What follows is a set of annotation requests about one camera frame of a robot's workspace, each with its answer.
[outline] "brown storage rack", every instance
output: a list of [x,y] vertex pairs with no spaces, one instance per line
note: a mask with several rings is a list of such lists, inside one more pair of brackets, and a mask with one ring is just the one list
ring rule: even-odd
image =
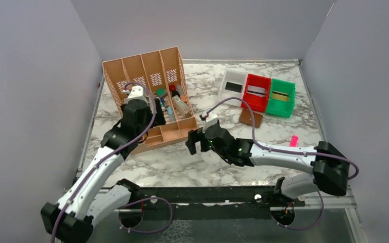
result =
[[128,82],[138,82],[147,86],[154,96],[158,89],[167,91],[164,99],[172,108],[176,121],[171,122],[167,110],[162,109],[166,124],[149,129],[145,142],[139,144],[132,154],[185,141],[187,132],[197,129],[198,126],[190,101],[188,102],[190,117],[183,118],[178,110],[174,108],[171,100],[169,85],[181,85],[184,95],[188,97],[184,68],[177,47],[105,61],[102,63],[102,66],[105,81],[121,116],[123,116],[123,112],[120,106],[126,98],[123,90]]

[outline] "pink object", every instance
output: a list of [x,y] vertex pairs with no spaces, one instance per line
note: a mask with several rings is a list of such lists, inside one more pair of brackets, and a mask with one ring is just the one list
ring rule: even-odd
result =
[[296,147],[297,140],[299,140],[298,136],[296,136],[296,135],[291,136],[290,147]]

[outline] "red bottle cap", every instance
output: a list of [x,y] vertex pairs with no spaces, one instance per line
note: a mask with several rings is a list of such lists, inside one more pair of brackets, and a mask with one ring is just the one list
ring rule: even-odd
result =
[[177,90],[177,87],[175,87],[175,85],[169,85],[169,90],[172,92],[172,91],[175,91]]

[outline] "gray wall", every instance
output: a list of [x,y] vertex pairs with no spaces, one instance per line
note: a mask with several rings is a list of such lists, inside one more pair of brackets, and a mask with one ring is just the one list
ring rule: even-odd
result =
[[178,46],[188,59],[303,58],[334,0],[72,0],[104,60]]
[[361,168],[351,185],[369,242],[388,242],[389,0],[338,0],[302,68],[327,139]]
[[40,209],[70,185],[101,76],[69,0],[0,1],[0,242],[47,242]]

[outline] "marble surface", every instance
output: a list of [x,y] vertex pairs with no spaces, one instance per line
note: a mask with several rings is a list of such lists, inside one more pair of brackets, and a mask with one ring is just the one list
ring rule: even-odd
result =
[[[197,118],[203,110],[219,101],[219,85],[227,68],[296,83],[295,106],[291,117],[265,115],[262,125],[256,129],[257,140],[289,145],[291,136],[297,135],[298,146],[317,144],[320,133],[295,63],[184,64],[187,92]],[[251,127],[238,121],[241,110],[224,104],[215,109],[215,112],[221,126],[228,129],[234,137],[251,138]],[[105,132],[119,119],[119,112],[105,84],[83,168],[92,161]],[[212,151],[200,153],[198,148],[197,154],[190,155],[181,142],[129,156],[108,178],[105,186],[113,186],[122,178],[140,186],[274,185],[278,178],[298,173],[296,170],[272,166],[231,166]]]

